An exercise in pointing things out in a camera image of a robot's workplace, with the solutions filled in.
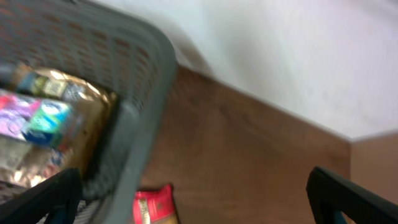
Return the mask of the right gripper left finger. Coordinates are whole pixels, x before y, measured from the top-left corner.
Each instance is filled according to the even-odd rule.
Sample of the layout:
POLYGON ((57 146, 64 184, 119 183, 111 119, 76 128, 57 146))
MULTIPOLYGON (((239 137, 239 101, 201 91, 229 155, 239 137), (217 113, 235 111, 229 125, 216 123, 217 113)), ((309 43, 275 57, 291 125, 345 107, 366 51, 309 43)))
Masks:
POLYGON ((65 169, 1 205, 1 224, 72 224, 82 195, 80 171, 65 169))

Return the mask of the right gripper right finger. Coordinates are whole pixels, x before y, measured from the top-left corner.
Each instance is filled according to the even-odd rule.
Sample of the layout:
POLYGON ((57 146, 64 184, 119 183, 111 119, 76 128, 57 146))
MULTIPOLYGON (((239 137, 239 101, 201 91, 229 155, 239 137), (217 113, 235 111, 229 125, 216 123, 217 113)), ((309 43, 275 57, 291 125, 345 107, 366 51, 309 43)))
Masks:
POLYGON ((322 167, 314 167, 306 191, 316 224, 397 224, 397 205, 322 167))

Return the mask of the brown Nescafe Gold coffee bag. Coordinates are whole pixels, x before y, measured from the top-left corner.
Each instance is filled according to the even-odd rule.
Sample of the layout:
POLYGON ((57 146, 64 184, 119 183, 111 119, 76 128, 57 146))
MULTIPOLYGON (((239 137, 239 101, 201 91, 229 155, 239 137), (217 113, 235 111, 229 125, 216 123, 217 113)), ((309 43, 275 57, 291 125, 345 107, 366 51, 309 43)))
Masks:
POLYGON ((1 134, 1 181, 31 188, 67 168, 84 174, 118 96, 60 70, 1 65, 1 90, 69 103, 73 116, 57 148, 1 134))

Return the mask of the blue Kleenex tissue multipack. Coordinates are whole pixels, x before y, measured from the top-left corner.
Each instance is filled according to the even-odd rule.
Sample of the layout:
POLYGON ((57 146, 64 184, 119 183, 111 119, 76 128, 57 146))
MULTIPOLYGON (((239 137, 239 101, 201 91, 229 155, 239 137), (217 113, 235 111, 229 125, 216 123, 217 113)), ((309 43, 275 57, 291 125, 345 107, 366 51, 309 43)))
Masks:
POLYGON ((1 134, 57 148, 73 116, 69 103, 1 90, 1 134))

